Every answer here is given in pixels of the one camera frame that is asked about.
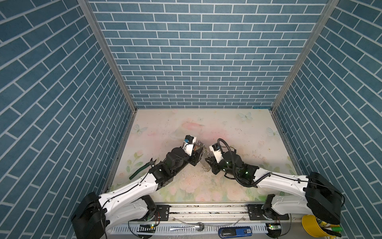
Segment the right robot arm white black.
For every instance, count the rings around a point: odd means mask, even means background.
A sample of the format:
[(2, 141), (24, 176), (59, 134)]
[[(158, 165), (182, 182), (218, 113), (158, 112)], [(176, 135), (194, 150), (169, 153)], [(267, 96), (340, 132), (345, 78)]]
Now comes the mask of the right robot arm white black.
[(329, 224), (340, 224), (345, 197), (320, 173), (288, 175), (244, 163), (221, 138), (209, 147), (209, 152), (212, 155), (206, 161), (213, 174), (222, 171), (243, 187), (269, 192), (262, 208), (266, 217), (314, 215)]

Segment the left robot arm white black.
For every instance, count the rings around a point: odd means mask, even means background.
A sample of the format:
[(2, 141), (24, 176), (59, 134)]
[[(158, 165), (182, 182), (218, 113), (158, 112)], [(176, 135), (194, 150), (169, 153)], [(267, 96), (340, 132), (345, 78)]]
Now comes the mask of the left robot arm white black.
[(202, 155), (203, 148), (196, 144), (173, 148), (163, 161), (150, 160), (145, 176), (109, 193), (87, 194), (71, 217), (76, 237), (100, 239), (122, 223), (151, 219), (156, 204), (149, 195), (167, 186), (187, 165), (197, 165)]

